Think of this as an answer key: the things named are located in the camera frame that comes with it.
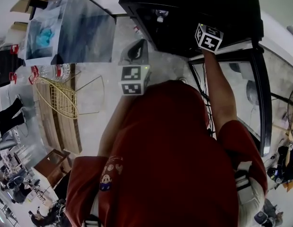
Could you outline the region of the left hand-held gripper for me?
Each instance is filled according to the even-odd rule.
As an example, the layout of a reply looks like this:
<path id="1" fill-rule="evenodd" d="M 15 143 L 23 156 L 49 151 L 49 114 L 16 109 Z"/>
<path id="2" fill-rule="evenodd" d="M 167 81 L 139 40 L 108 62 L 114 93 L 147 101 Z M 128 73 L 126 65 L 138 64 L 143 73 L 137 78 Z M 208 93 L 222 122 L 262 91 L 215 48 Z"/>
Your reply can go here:
<path id="1" fill-rule="evenodd" d="M 150 79 L 148 43 L 136 40 L 123 49 L 118 63 L 119 86 L 124 96 L 142 95 Z"/>

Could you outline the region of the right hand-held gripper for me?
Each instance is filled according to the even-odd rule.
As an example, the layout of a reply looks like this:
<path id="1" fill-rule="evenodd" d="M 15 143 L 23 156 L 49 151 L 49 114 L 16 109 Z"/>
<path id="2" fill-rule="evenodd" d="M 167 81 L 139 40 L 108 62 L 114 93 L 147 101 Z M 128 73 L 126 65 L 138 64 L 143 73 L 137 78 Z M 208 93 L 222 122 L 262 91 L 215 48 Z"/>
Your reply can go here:
<path id="1" fill-rule="evenodd" d="M 217 52 L 222 43 L 223 36 L 224 33 L 220 30 L 199 23 L 195 33 L 195 40 L 201 49 Z"/>

